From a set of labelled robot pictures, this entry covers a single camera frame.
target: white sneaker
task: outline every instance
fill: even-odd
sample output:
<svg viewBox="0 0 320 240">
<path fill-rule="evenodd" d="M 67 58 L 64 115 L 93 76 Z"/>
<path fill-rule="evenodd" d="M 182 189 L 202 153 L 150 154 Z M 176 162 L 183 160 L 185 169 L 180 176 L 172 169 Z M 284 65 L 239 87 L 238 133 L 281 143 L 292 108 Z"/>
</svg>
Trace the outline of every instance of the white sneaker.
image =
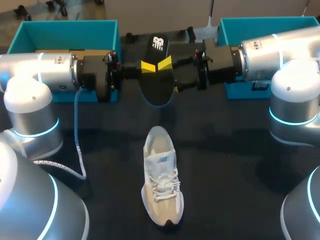
<svg viewBox="0 0 320 240">
<path fill-rule="evenodd" d="M 150 218 L 159 226 L 176 225 L 184 212 L 177 158 L 173 142 L 161 126 L 153 127 L 144 144 L 142 200 Z"/>
</svg>

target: white shoelace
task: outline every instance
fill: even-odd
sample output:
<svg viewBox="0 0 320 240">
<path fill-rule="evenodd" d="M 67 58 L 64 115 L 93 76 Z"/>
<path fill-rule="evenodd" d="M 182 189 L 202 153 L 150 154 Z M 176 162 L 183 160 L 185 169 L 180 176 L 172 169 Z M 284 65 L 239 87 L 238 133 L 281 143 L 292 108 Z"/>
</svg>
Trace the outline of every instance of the white shoelace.
<svg viewBox="0 0 320 240">
<path fill-rule="evenodd" d="M 178 176 L 178 169 L 173 170 L 173 175 L 163 174 L 155 180 L 149 175 L 152 184 L 153 197 L 156 201 L 173 198 L 180 192 L 180 182 L 174 181 Z"/>
</svg>

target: coiled cable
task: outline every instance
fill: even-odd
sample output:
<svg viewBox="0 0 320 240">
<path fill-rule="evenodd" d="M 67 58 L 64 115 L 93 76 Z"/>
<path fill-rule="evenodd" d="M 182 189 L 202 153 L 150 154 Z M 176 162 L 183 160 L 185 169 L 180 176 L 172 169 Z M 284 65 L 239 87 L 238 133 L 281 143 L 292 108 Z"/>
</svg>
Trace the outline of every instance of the coiled cable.
<svg viewBox="0 0 320 240">
<path fill-rule="evenodd" d="M 81 179 L 81 180 L 86 180 L 87 179 L 87 172 L 85 169 L 85 165 L 84 165 L 84 161 L 82 158 L 82 153 L 81 153 L 81 149 L 80 149 L 80 145 L 79 145 L 79 139 L 78 139 L 78 98 L 80 93 L 82 92 L 83 88 L 80 87 L 79 90 L 75 93 L 74 96 L 74 122 L 73 122 L 73 128 L 74 128 L 74 144 L 75 144 L 75 148 L 76 151 L 78 153 L 78 157 L 79 157 L 79 163 L 80 163 L 80 168 L 81 168 L 81 172 L 82 175 L 79 174 L 78 172 L 72 170 L 71 168 L 54 162 L 54 161 L 47 161 L 47 160 L 36 160 L 33 161 L 35 164 L 37 165 L 49 165 L 49 166 L 53 166 L 62 170 L 67 171 L 68 173 L 74 175 L 76 178 Z"/>
</svg>

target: table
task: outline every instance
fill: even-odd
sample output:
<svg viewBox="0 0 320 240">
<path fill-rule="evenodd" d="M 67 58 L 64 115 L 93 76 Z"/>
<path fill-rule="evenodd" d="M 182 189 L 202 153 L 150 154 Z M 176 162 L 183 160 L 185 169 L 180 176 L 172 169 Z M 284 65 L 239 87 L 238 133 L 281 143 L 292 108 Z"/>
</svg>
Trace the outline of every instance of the table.
<svg viewBox="0 0 320 240">
<path fill-rule="evenodd" d="M 143 56 L 145 45 L 126 45 L 127 61 Z M 190 55 L 176 44 L 172 56 Z M 177 79 L 195 76 L 179 69 Z M 79 194 L 90 215 L 88 240 L 284 240 L 280 209 L 286 194 L 320 164 L 320 150 L 275 142 L 269 134 L 268 100 L 227 101 L 223 84 L 186 90 L 164 108 L 152 108 L 138 83 L 123 84 L 117 104 L 79 106 L 79 143 L 89 184 L 59 169 L 46 168 Z M 51 160 L 79 170 L 73 140 L 73 105 L 56 105 L 64 146 Z M 11 127 L 0 101 L 0 130 Z M 170 134 L 185 208 L 174 233 L 158 230 L 141 199 L 143 146 L 151 127 Z"/>
</svg>

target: blue storage bin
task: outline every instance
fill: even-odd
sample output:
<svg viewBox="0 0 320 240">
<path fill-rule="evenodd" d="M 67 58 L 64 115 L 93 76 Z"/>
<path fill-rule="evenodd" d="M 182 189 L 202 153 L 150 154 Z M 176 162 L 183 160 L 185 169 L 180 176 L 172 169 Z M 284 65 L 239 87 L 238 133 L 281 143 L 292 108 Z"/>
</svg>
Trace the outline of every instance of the blue storage bin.
<svg viewBox="0 0 320 240">
<path fill-rule="evenodd" d="M 241 41 L 278 34 L 292 30 L 319 26 L 315 17 L 243 17 L 222 18 L 217 44 L 237 47 Z M 239 82 L 225 84 L 228 99 L 267 99 L 270 86 L 266 90 L 252 91 L 252 83 Z"/>
<path fill-rule="evenodd" d="M 24 21 L 19 26 L 8 54 L 35 50 L 113 50 L 121 59 L 121 40 L 116 20 Z M 56 103 L 72 103 L 75 94 L 54 93 Z M 83 91 L 80 103 L 97 103 L 96 93 Z"/>
</svg>

